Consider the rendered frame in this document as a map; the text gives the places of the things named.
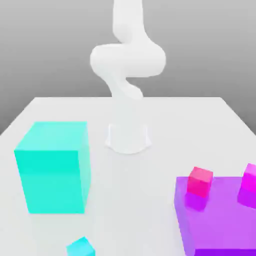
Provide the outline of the small cyan cube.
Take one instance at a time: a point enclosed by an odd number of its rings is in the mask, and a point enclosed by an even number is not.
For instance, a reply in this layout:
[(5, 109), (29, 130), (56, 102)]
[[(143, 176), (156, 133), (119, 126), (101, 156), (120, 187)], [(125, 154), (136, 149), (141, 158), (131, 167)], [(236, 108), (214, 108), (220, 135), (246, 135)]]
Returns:
[(66, 246), (67, 256), (96, 256), (96, 251), (86, 239), (81, 237)]

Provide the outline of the small pink cube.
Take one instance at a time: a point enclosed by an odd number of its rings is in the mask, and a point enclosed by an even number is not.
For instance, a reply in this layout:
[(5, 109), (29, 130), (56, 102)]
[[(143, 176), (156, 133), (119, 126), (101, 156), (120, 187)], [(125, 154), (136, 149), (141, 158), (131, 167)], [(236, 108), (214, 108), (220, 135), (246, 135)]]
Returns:
[(206, 198), (209, 196), (212, 180), (212, 171), (195, 166), (188, 176), (187, 192)]

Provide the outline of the large purple box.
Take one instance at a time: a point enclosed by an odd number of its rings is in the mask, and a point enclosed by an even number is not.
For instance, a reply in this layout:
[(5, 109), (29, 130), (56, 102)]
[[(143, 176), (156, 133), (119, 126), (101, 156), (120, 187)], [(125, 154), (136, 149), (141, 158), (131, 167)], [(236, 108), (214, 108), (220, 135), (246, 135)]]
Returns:
[(241, 177), (214, 177), (208, 198), (187, 193), (176, 178), (174, 207), (185, 256), (256, 256), (256, 199)]

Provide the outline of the small magenta cube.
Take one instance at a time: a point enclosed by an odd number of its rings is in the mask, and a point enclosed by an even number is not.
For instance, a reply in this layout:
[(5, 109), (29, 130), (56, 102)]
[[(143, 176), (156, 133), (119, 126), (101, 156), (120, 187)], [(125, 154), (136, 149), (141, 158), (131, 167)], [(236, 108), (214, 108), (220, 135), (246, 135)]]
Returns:
[(256, 165), (248, 163), (243, 173), (241, 187), (252, 193), (256, 193)]

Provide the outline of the large turquoise box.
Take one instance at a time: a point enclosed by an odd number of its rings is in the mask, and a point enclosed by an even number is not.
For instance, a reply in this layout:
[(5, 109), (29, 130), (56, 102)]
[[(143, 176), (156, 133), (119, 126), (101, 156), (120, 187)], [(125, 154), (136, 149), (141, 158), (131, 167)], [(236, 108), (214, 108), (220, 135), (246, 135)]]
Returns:
[(83, 214), (91, 185), (85, 121), (36, 121), (14, 150), (30, 214)]

